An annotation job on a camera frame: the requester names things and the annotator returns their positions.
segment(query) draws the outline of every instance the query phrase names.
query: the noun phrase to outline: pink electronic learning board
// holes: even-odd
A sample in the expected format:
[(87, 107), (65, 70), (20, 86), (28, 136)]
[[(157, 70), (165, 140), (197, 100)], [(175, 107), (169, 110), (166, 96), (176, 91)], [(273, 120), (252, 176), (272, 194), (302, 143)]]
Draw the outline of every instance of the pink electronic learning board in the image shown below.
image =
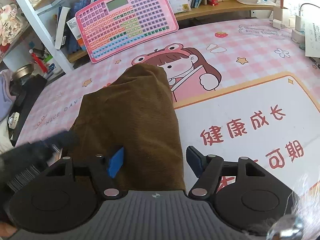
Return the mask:
[(76, 20), (93, 63), (179, 28), (168, 0), (97, 0)]

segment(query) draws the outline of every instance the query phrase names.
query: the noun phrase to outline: flower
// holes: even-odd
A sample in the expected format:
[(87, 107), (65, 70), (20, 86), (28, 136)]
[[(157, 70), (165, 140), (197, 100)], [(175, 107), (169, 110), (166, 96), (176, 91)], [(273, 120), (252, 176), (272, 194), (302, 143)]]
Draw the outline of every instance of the flower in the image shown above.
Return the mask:
[(290, 57), (289, 52), (287, 50), (277, 49), (275, 53), (279, 54), (280, 57)]

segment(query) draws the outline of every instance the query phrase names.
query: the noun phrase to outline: purple cloth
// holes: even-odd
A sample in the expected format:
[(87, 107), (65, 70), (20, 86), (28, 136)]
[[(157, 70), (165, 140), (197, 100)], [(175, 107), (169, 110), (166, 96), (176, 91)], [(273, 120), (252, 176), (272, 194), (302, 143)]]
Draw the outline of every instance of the purple cloth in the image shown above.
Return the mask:
[(0, 74), (0, 122), (7, 117), (14, 101), (6, 93), (6, 80), (2, 73)]
[(10, 85), (10, 81), (13, 75), (13, 72), (10, 69), (6, 69), (0, 72), (0, 75), (2, 75), (4, 77), (4, 81), (5, 81), (5, 93), (7, 94), (7, 96), (11, 99), (11, 101), (15, 101), (16, 100), (16, 96), (12, 96), (10, 94), (9, 91), (9, 85)]

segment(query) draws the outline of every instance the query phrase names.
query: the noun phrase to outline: strawberry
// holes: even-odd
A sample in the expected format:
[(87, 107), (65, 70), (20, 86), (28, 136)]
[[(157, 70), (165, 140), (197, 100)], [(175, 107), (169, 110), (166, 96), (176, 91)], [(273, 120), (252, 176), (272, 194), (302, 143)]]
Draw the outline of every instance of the strawberry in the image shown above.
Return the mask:
[(217, 32), (214, 34), (217, 38), (225, 38), (228, 36), (228, 33), (223, 33), (223, 32)]

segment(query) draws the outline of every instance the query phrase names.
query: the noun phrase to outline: brown fabric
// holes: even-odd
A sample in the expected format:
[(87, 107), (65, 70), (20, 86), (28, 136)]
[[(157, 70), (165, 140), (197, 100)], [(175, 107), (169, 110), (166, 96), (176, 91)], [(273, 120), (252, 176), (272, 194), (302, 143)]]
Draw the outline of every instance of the brown fabric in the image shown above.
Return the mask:
[(134, 65), (110, 86), (85, 95), (71, 129), (80, 138), (68, 153), (74, 161), (124, 146), (115, 178), (120, 189), (185, 189), (178, 120), (163, 68)]

